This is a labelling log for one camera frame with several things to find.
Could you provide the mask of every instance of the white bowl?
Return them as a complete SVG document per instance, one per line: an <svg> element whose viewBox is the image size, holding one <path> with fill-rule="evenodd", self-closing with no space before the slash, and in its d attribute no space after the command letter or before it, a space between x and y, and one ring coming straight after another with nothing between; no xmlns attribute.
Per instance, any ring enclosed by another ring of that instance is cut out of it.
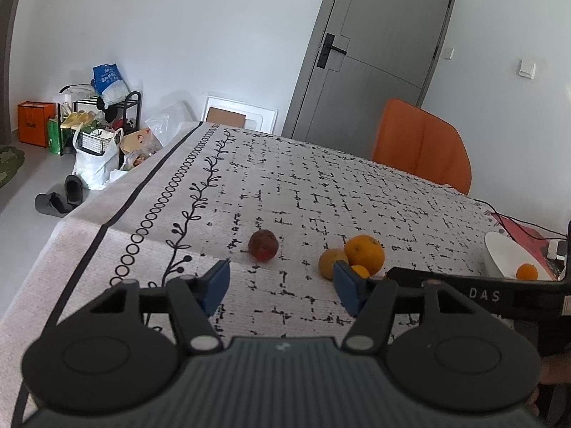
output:
<svg viewBox="0 0 571 428"><path fill-rule="evenodd" d="M522 264L531 264L537 269L538 280L553 280L535 257L512 238L496 231L489 231L486 233L484 244L484 264L488 277L515 279L517 270Z"/></svg>

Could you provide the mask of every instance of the black stripe on tablecloth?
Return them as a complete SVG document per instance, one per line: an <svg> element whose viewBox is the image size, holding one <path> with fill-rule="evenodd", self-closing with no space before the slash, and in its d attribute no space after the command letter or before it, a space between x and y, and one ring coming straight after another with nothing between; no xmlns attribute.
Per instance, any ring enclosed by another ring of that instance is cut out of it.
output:
<svg viewBox="0 0 571 428"><path fill-rule="evenodd" d="M125 204L123 204L123 206L121 206L121 209L119 209L113 217L111 217L107 222L105 222L99 228L97 235L95 235L94 240L89 245L89 248L87 249L87 251L85 251L84 256L79 261L79 264L77 265L77 267L73 271L73 274L71 274L70 279L68 280L67 284L65 285L64 290L62 291L62 294L59 296L58 301L55 303L55 307L51 311L50 316L47 318L46 325L44 326L44 330L42 331L42 334L46 330L57 325L59 317L64 312L64 308L65 308L69 298L71 297L71 294L75 290L77 283L79 282L82 275L84 274L84 271L87 268L87 266L89 265L89 263L91 262L91 259L93 259L93 256L95 255L95 253L99 249L99 245L101 244L101 242L105 238L105 235L107 234L107 230L109 230L110 227L112 227L113 225L115 225L119 221L119 219L125 214L125 212L127 212L127 209L129 207L131 207L131 205L133 203L135 203L135 200L137 199L137 197L139 196L139 194L141 193L143 188L151 181L151 179L156 175L156 173L161 169L161 167L164 166L164 164L172 156L172 154L203 123L204 122L199 122L198 126L196 126L195 128L193 128L193 130L188 132L181 139L181 141L179 141L179 143L177 143L175 146L173 146L172 149L167 154L165 154L163 156L163 158L158 162L158 164L156 164L156 166L152 169L152 171L148 173L147 177L145 177L145 179L131 193L131 195L129 196L127 201L125 201ZM10 423L11 428L18 428L19 426L21 426L21 424L24 420L24 411L26 410L26 404L28 401L28 394L29 394L28 390L24 386L24 382L22 382L22 384L20 385L20 391L18 393L18 398L16 399L16 404L14 406L14 412L12 414L12 422Z"/></svg>

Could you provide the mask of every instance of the black slipper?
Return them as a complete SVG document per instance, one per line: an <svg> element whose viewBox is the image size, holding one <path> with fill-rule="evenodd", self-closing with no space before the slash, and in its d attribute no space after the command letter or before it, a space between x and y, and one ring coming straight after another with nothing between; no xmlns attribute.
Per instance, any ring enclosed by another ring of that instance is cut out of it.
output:
<svg viewBox="0 0 571 428"><path fill-rule="evenodd" d="M81 180L75 175L66 177L66 197L67 202L75 208L84 201L84 190L81 186Z"/></svg>
<svg viewBox="0 0 571 428"><path fill-rule="evenodd" d="M38 194L35 199L35 208L40 214L65 217L73 208L67 206L58 193Z"/></svg>

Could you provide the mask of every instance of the wire basket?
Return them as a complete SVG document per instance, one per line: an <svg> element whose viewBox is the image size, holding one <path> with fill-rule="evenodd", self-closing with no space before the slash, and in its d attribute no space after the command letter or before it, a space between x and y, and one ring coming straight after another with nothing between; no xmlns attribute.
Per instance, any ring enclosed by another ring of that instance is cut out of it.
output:
<svg viewBox="0 0 571 428"><path fill-rule="evenodd" d="M113 138L101 138L97 135L91 135L79 131L79 136L77 138L77 146L83 151L88 151L92 154L102 156L107 151L107 147Z"/></svg>

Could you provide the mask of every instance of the red fruit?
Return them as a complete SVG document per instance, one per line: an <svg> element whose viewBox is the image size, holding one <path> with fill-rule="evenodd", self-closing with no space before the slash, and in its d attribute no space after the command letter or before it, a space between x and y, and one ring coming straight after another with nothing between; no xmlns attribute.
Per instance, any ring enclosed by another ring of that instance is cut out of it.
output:
<svg viewBox="0 0 571 428"><path fill-rule="evenodd" d="M258 262L266 263L278 253L279 246L276 235L269 230L259 230L250 238L248 252Z"/></svg>

